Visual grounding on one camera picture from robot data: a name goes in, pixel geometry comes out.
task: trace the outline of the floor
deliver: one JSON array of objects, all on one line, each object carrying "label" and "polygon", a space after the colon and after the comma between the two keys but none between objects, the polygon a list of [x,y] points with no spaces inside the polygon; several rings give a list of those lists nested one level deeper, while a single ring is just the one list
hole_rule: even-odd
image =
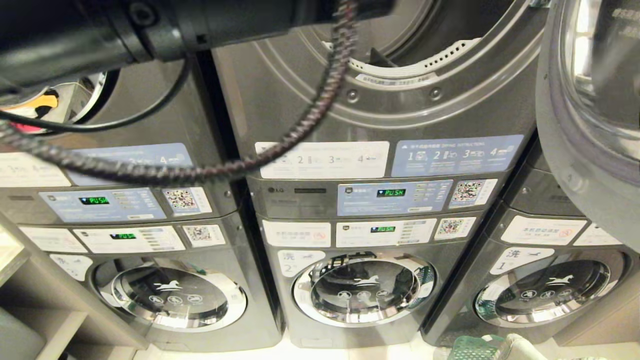
[{"label": "floor", "polygon": [[[547,359],[576,359],[579,357],[604,357],[608,360],[640,359],[640,343],[622,343],[585,347],[558,347],[554,340],[536,345]],[[441,349],[432,347],[416,337],[409,343],[389,347],[357,348],[350,350],[318,350],[295,347],[285,333],[284,339],[272,348],[242,352],[194,354],[183,352],[163,352],[151,346],[136,354],[134,360],[444,360]]]}]

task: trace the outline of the qr code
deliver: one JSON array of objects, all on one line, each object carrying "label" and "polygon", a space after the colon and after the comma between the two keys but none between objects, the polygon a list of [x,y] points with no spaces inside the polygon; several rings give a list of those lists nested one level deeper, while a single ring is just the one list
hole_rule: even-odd
[{"label": "qr code", "polygon": [[189,226],[184,228],[192,243],[199,241],[213,241],[211,232],[206,226]]},{"label": "qr code", "polygon": [[438,235],[457,234],[462,230],[462,225],[465,223],[464,219],[442,219],[440,226],[438,226]]},{"label": "qr code", "polygon": [[196,209],[198,204],[189,190],[165,190],[166,199],[174,209]]},{"label": "qr code", "polygon": [[453,201],[475,201],[478,198],[482,181],[460,181],[453,193]]}]

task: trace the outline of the horse logo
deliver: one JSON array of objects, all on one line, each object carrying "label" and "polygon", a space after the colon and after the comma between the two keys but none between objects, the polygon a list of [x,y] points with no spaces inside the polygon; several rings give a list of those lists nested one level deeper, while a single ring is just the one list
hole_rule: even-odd
[{"label": "horse logo", "polygon": [[363,285],[374,285],[374,284],[379,284],[380,282],[378,281],[378,276],[374,275],[369,279],[360,279],[360,278],[356,278],[354,279],[355,281],[357,281],[354,285],[355,286],[363,286]]},{"label": "horse logo", "polygon": [[573,279],[573,275],[567,275],[565,277],[550,277],[547,285],[566,285],[569,284],[569,280]]},{"label": "horse logo", "polygon": [[180,286],[178,286],[178,284],[180,284],[178,282],[178,280],[171,280],[168,284],[163,284],[161,282],[157,282],[154,285],[157,286],[156,290],[160,290],[160,291],[175,291],[175,290],[182,289]]}]

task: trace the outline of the black cable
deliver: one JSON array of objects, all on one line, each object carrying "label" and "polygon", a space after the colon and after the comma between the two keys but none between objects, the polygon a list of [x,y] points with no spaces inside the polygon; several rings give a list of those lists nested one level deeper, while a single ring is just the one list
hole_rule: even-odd
[{"label": "black cable", "polygon": [[40,119],[32,119],[29,117],[23,117],[20,115],[8,113],[6,111],[0,111],[0,117],[4,120],[9,120],[16,124],[24,124],[29,126],[36,126],[46,130],[57,131],[60,133],[95,133],[97,131],[105,131],[116,129],[118,127],[123,127],[127,125],[131,125],[135,122],[144,120],[160,110],[162,110],[169,102],[171,102],[176,95],[182,90],[182,87],[187,82],[189,75],[191,74],[191,67],[193,65],[193,60],[187,56],[184,59],[184,63],[182,63],[182,68],[180,70],[180,74],[176,78],[174,84],[167,90],[167,92],[158,99],[155,103],[151,104],[147,109],[124,119],[107,122],[106,124],[96,124],[96,125],[75,125],[75,124],[59,124],[57,122],[50,122],[46,120]]},{"label": "black cable", "polygon": [[231,178],[244,176],[271,163],[306,139],[329,112],[349,69],[349,59],[355,48],[357,4],[355,0],[340,0],[339,2],[335,14],[337,23],[332,31],[333,51],[329,57],[329,66],[324,73],[322,85],[316,98],[302,119],[282,137],[278,144],[256,156],[205,167],[137,165],[93,158],[51,145],[42,139],[20,132],[9,122],[0,122],[0,142],[67,170],[124,183],[168,186],[204,181],[227,181]]}]

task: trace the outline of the washing machine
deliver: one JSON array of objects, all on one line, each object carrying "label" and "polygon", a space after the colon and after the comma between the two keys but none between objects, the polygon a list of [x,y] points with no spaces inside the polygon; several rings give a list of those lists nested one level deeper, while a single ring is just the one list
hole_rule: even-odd
[{"label": "washing machine", "polygon": [[[330,114],[248,177],[257,211],[356,219],[487,209],[534,129],[534,59],[547,9],[529,3],[400,0],[391,15],[360,23]],[[329,40],[329,27],[311,26],[215,50],[242,156],[279,141],[299,119]],[[423,185],[430,196],[420,196]],[[469,187],[483,195],[456,193]],[[381,198],[396,188],[412,200],[387,206]]]},{"label": "washing machine", "polygon": [[517,333],[541,343],[639,268],[639,256],[573,206],[539,143],[422,328],[434,346]]},{"label": "washing machine", "polygon": [[410,341],[482,213],[375,221],[259,215],[292,343],[359,348]]},{"label": "washing machine", "polygon": [[[146,63],[53,86],[43,94],[51,98],[52,106],[42,119],[93,125],[133,115],[158,100],[181,67]],[[53,91],[56,95],[47,95]],[[196,64],[176,98],[141,122],[98,133],[22,129],[55,145],[111,160],[205,165],[225,159],[228,146],[221,141],[219,109],[211,104]],[[220,217],[237,209],[238,194],[225,182],[173,188],[118,184],[0,147],[0,211],[16,224],[148,224]]]},{"label": "washing machine", "polygon": [[155,346],[226,352],[282,338],[277,296],[264,285],[239,212],[157,224],[20,230]]}]

